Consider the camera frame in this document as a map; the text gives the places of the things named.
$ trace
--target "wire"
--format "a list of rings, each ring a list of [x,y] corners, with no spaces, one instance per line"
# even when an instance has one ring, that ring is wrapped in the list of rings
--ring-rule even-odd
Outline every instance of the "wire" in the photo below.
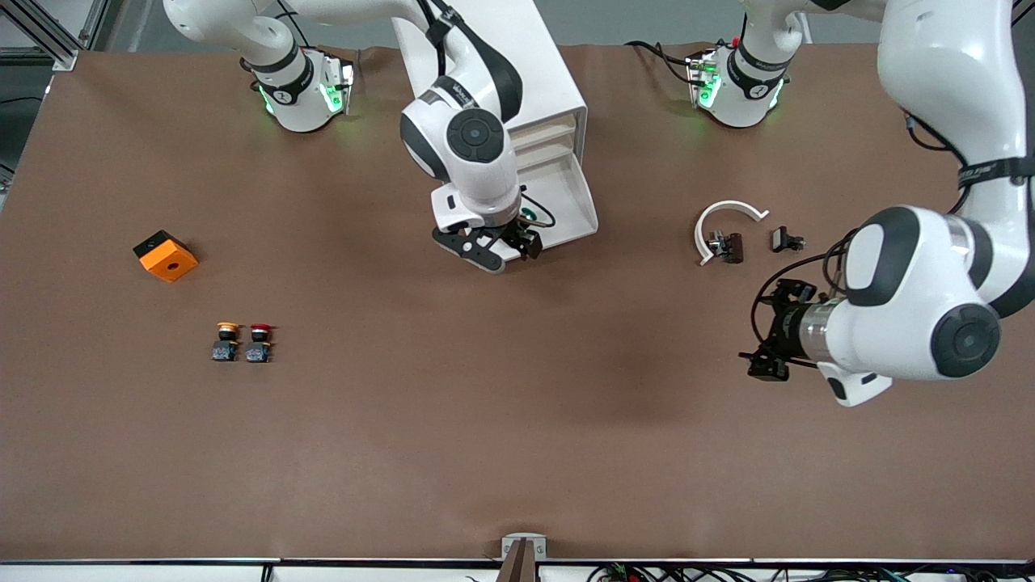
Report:
[[[762,342],[765,342],[765,339],[762,337],[762,332],[759,331],[759,324],[758,324],[757,321],[755,321],[755,319],[756,319],[755,318],[755,314],[758,313],[758,311],[759,311],[759,304],[762,303],[762,297],[763,297],[763,294],[766,292],[766,289],[769,289],[769,286],[772,285],[773,282],[775,282],[777,279],[779,279],[783,273],[792,271],[792,270],[794,270],[794,269],[796,269],[798,267],[803,267],[803,266],[807,265],[808,263],[815,263],[816,261],[822,261],[824,256],[825,255],[814,255],[814,256],[811,256],[811,257],[809,257],[807,259],[802,259],[802,260],[800,260],[800,261],[798,261],[796,263],[791,263],[790,265],[788,265],[788,266],[779,269],[778,271],[776,271],[772,277],[770,277],[768,280],[766,280],[766,282],[764,284],[762,284],[762,287],[759,289],[758,294],[755,295],[755,302],[751,303],[751,330],[755,331],[755,338],[758,339],[758,341],[759,341],[760,344]]]
[[[525,194],[524,191],[522,191],[521,197],[524,198],[525,200],[528,200],[532,204],[534,204],[537,208],[539,208],[540,210],[542,210],[543,212],[545,212],[545,214],[548,216],[550,216],[550,224],[549,225],[545,224],[545,223],[537,222],[537,221],[530,221],[528,219],[522,219],[523,222],[528,223],[528,224],[532,225],[533,227],[539,227],[539,228],[545,228],[545,229],[553,228],[553,227],[557,226],[557,219],[554,217],[554,213],[551,212],[545,206],[543,206],[542,204],[539,204],[535,200],[532,200],[532,197],[530,197],[527,194]]]
[[[29,101],[29,100],[36,100],[36,101],[39,101],[39,103],[43,103],[43,98],[42,97],[14,97],[12,99],[4,99],[4,100],[0,101],[0,105],[7,105],[7,104],[14,104],[14,103],[18,103],[18,101]]]
[[[289,10],[288,7],[284,5],[284,0],[276,0],[276,5],[279,6],[280,10],[284,11],[284,13],[280,16],[288,17],[288,20],[291,21],[292,25],[294,25],[295,30],[298,31],[298,37],[302,39],[302,46],[309,47],[310,46],[309,39],[305,37],[305,33],[302,32],[301,27],[298,26],[297,22],[295,22],[295,14],[297,14],[298,12],[294,10]]]
[[[923,149],[929,149],[930,151],[949,151],[949,148],[945,146],[931,145],[918,138],[916,135],[915,127],[913,126],[913,117],[911,116],[906,117],[906,130],[909,132],[909,137],[913,139],[913,143],[922,147]]]
[[[637,576],[637,578],[643,580],[643,582],[659,582],[658,579],[646,569],[632,566],[629,568],[629,570]]]
[[[848,293],[847,290],[842,289],[839,285],[837,285],[837,281],[835,281],[835,279],[838,279],[840,275],[840,270],[841,270],[840,259],[846,253],[848,253],[848,245],[852,241],[852,237],[855,236],[855,233],[857,232],[859,232],[859,229],[850,230],[848,234],[846,234],[840,240],[834,242],[833,245],[830,246],[830,249],[827,249],[827,252],[824,253],[823,255],[823,279],[830,285],[831,293],[833,293],[834,291],[842,295]],[[837,269],[834,271],[833,277],[831,277],[828,267],[828,264],[830,263],[830,259],[832,257],[837,257]]]
[[[596,566],[596,570],[594,570],[593,572],[590,572],[589,576],[586,577],[586,582],[593,582],[593,577],[596,576],[597,574],[599,574],[600,572],[604,571],[604,570],[608,570],[608,568],[604,566],[604,565],[598,565],[598,566]]]
[[[1021,22],[1021,19],[1025,18],[1025,16],[1028,12],[1032,11],[1032,8],[1035,8],[1035,4],[1032,4],[1032,5],[1028,6],[1027,8],[1025,8],[1025,11],[1021,12],[1021,14],[1017,16],[1017,18],[1013,19],[1013,22],[1010,23],[1010,26],[1016,26],[1017,23]]]
[[[420,5],[420,11],[424,13],[424,20],[427,21],[427,26],[431,27],[435,22],[435,14],[432,13],[432,7],[427,4],[426,0],[417,0],[417,4]],[[445,42],[439,43],[435,48],[436,57],[438,58],[439,64],[439,77],[446,74],[446,52],[444,48]]]
[[[672,55],[664,54],[664,52],[661,51],[661,49],[660,49],[660,42],[657,46],[654,46],[654,45],[648,45],[647,42],[644,42],[643,40],[629,40],[628,42],[625,43],[625,46],[626,47],[640,47],[641,49],[647,49],[651,53],[654,53],[654,56],[656,56],[658,58],[662,58],[662,59],[664,59],[664,60],[667,60],[667,61],[669,61],[671,63],[686,64],[686,61],[683,60],[683,59],[674,57]]]
[[[694,58],[694,57],[701,56],[704,53],[704,51],[699,51],[697,53],[693,53],[692,55],[688,55],[686,57],[686,59],[679,59],[679,58],[676,58],[676,57],[674,57],[672,55],[666,54],[664,49],[661,47],[660,42],[656,42],[656,43],[654,43],[653,47],[651,47],[650,45],[644,42],[643,40],[629,40],[628,42],[625,43],[625,46],[626,47],[641,47],[641,48],[647,49],[655,57],[661,59],[661,62],[664,63],[664,66],[669,67],[669,71],[672,72],[676,77],[676,79],[679,79],[683,83],[686,83],[687,85],[692,85],[694,87],[704,87],[705,86],[704,81],[698,81],[697,79],[689,79],[687,77],[683,77],[682,75],[679,74],[678,70],[676,70],[676,68],[674,66],[672,66],[673,63],[681,64],[681,65],[685,66],[686,65],[686,59],[690,59],[690,58]]]
[[[942,142],[943,147],[939,148],[937,146],[933,146],[928,143],[922,142],[919,138],[917,138],[913,129],[914,122],[923,127],[924,132],[927,132],[928,134],[934,136],[936,140]],[[934,151],[951,152],[952,155],[955,156],[956,162],[958,162],[960,166],[964,167],[970,166],[970,164],[967,162],[967,158],[964,157],[963,152],[960,152],[956,146],[952,145],[952,142],[946,140],[945,137],[936,132],[934,127],[927,125],[926,123],[923,122],[922,119],[916,117],[915,115],[913,115],[908,111],[906,112],[906,129],[909,130],[910,137],[913,138],[913,141],[916,142],[917,145],[919,145],[920,147]],[[952,205],[952,208],[949,208],[949,211],[946,212],[946,214],[955,214],[956,212],[958,212],[959,209],[964,207],[964,204],[967,202],[967,199],[970,198],[970,192],[971,192],[971,186],[966,186],[964,191],[959,194],[959,198],[956,199],[956,203]]]

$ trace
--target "orange cube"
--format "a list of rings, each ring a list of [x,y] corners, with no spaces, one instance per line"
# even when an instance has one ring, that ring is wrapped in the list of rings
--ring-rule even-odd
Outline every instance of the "orange cube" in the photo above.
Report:
[[[198,266],[198,259],[187,248],[164,230],[134,246],[132,252],[148,272],[169,283]]]

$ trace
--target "white box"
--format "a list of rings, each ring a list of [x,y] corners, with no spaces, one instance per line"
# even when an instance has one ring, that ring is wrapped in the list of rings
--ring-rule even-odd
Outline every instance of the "white box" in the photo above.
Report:
[[[521,112],[506,123],[518,154],[518,178],[549,208],[557,226],[535,229],[543,249],[596,232],[596,208],[582,171],[586,101],[557,51],[532,0],[452,0],[471,29],[499,51],[521,75]],[[438,77],[434,47],[413,24],[392,19],[414,96]],[[493,251],[504,260],[518,252],[502,242]]]

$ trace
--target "brown paper sheet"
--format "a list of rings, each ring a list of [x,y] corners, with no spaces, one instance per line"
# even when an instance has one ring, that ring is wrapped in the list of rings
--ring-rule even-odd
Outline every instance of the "brown paper sheet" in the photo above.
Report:
[[[796,259],[770,230],[817,251],[954,202],[875,49],[803,48],[744,130],[642,51],[562,53],[600,231],[502,277],[430,237],[395,51],[363,51],[354,115],[312,135],[232,54],[57,75],[0,214],[0,558],[480,557],[514,530],[561,557],[1031,556],[1035,311],[977,376],[851,410],[736,357]],[[728,198],[772,214],[717,214],[747,259],[700,267],[692,225]],[[201,259],[175,284],[131,253],[158,229]],[[275,325],[275,361],[210,361],[228,319]]]

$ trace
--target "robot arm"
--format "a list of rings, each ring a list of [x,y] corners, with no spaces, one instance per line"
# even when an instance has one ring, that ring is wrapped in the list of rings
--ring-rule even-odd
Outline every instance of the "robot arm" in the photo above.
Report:
[[[343,109],[337,59],[294,42],[290,30],[260,17],[268,0],[165,0],[170,20],[200,42],[241,52],[267,107],[292,130],[319,128]],[[443,0],[293,0],[299,14],[350,25],[398,18],[420,29],[452,66],[403,111],[400,134],[410,155],[444,185],[432,193],[442,246],[490,272],[505,265],[497,242],[535,258],[542,249],[520,214],[523,187],[504,123],[521,110],[521,76]]]
[[[486,271],[505,262],[498,241],[535,258],[538,233],[520,215],[518,157],[503,126],[521,110],[518,70],[482,40],[443,0],[293,0],[302,16],[348,25],[400,18],[416,26],[452,61],[432,86],[403,110],[400,135],[414,162],[444,182],[432,193],[440,245]]]
[[[781,280],[750,375],[786,380],[786,363],[807,357],[854,406],[892,378],[963,378],[990,361],[999,318],[1035,298],[1035,164],[1009,14],[1008,0],[887,2],[881,82],[956,152],[967,201],[958,215],[896,206],[863,224],[842,299],[809,303],[815,287]],[[958,90],[967,79],[981,90]]]
[[[292,132],[313,132],[345,109],[351,75],[341,59],[295,43],[276,19],[259,16],[271,0],[164,0],[166,14],[196,42],[241,53],[266,109]]]
[[[783,74],[803,34],[795,12],[845,13],[880,21],[886,0],[740,0],[744,30],[733,45],[720,43],[690,62],[697,107],[719,123],[749,127],[776,106]]]

